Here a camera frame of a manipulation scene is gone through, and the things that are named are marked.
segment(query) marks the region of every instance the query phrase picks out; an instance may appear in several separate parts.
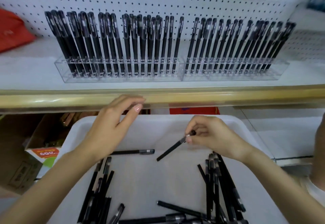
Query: person's left arm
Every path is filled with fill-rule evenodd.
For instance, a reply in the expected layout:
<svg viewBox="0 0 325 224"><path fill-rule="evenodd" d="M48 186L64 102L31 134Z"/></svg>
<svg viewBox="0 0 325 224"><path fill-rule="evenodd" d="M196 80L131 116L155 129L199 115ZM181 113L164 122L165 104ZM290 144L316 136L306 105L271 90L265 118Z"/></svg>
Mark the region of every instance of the person's left arm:
<svg viewBox="0 0 325 224"><path fill-rule="evenodd" d="M99 160L111 154L142 108L142 97L122 95L103 108L82 143L64 154L0 218L1 224L46 223L79 179ZM120 122L120 116L137 104Z"/></svg>

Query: plastic tray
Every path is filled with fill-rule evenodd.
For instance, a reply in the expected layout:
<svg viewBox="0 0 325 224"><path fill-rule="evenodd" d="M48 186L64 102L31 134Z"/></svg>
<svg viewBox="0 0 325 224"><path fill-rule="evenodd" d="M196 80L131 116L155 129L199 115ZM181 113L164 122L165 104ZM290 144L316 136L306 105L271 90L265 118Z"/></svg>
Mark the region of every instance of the plastic tray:
<svg viewBox="0 0 325 224"><path fill-rule="evenodd" d="M192 117L193 115L138 116L116 150L155 149L156 152L153 155L113 156L111 169L115 174L107 194L112 197L108 219L115 214L120 203L125 205L121 219L174 213L157 206L157 200L206 212L205 185L197 164L204 166L204 160L211 151L185 143L161 161L156 161L162 152L182 138ZM243 139L260 148L241 120L228 115L217 117ZM86 117L73 125L57 160L82 141L94 120L94 116ZM246 207L244 218L250 224L287 223L266 190L246 166L228 158L225 158L225 163ZM77 222L94 169L95 166L72 188L49 223ZM225 210L223 198L220 198L220 204Z"/></svg>

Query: red fabric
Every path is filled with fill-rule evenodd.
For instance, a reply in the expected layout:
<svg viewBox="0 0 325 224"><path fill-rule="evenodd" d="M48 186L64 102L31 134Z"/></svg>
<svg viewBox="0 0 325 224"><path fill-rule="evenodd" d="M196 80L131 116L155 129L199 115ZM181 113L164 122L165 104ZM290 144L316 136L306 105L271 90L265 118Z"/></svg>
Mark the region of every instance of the red fabric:
<svg viewBox="0 0 325 224"><path fill-rule="evenodd" d="M36 37L25 27L21 18L0 9L0 52L34 41Z"/></svg>
<svg viewBox="0 0 325 224"><path fill-rule="evenodd" d="M219 115L218 107L199 107L199 108L174 108L169 109L171 115Z"/></svg>

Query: fingernail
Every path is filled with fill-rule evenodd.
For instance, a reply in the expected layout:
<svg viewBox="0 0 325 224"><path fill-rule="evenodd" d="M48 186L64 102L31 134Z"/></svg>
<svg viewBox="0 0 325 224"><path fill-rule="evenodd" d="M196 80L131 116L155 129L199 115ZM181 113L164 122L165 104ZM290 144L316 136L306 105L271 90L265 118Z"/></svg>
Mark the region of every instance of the fingernail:
<svg viewBox="0 0 325 224"><path fill-rule="evenodd" d="M186 142L187 142L188 144L193 144L193 141L192 141L191 136L186 137Z"/></svg>
<svg viewBox="0 0 325 224"><path fill-rule="evenodd" d="M142 104L137 104L136 106L134 106L133 108L134 108L134 110L137 112L137 113L139 113L140 112L140 110L142 109Z"/></svg>

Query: red bag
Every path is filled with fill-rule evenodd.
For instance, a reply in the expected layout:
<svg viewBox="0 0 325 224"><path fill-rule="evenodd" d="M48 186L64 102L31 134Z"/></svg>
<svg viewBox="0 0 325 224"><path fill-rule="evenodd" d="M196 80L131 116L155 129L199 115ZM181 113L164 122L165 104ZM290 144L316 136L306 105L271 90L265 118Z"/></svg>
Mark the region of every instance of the red bag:
<svg viewBox="0 0 325 224"><path fill-rule="evenodd" d="M0 9L0 52L34 41L36 37L25 27L21 18Z"/></svg>

